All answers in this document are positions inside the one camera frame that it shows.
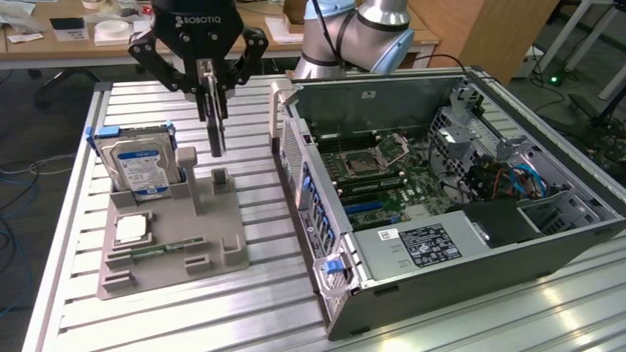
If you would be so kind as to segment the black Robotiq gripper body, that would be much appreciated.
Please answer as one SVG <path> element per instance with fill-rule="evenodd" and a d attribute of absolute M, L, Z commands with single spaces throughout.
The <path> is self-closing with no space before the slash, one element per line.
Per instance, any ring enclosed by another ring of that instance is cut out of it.
<path fill-rule="evenodd" d="M 202 59 L 226 58 L 243 31 L 234 1 L 153 1 L 152 33 L 196 74 Z"/>

